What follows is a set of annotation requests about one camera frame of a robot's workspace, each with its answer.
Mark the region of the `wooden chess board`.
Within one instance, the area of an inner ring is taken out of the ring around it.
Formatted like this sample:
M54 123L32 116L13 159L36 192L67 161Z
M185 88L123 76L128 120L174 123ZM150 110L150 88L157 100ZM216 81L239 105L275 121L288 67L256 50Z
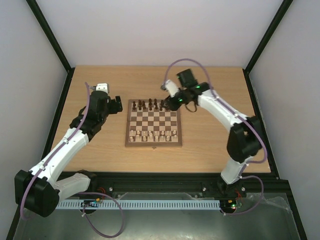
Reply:
M180 138L179 142L159 142L159 143L143 143L143 142L128 142L130 130L142 130L142 131L172 131L177 130ZM181 112L167 111L167 112L132 112L127 109L127 122L126 122L126 134L125 143L127 148L160 148L160 147L182 147L183 135L181 124Z

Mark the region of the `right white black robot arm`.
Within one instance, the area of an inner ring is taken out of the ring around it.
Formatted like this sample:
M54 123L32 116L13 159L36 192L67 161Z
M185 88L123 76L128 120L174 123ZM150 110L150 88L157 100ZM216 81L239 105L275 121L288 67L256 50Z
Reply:
M177 74L181 86L172 80L163 82L161 89L169 96L164 100L165 106L178 110L182 105L191 102L215 117L227 130L227 152L230 157L226 167L221 171L222 181L218 183L218 191L229 196L236 189L235 182L242 177L246 166L253 163L253 157L263 150L263 163L268 158L268 151L261 136L261 124L256 116L249 117L228 104L213 89L209 81L199 83L192 71L186 69Z

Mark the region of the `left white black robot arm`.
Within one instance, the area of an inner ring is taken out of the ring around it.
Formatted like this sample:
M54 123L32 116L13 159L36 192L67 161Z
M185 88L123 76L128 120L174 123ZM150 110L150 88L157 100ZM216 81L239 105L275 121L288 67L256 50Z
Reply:
M59 180L72 158L101 130L108 115L123 110L120 96L112 99L106 91L94 90L87 105L69 125L60 142L29 171L20 170L14 178L15 202L42 217L49 216L61 201L81 192L97 189L97 176L86 170Z

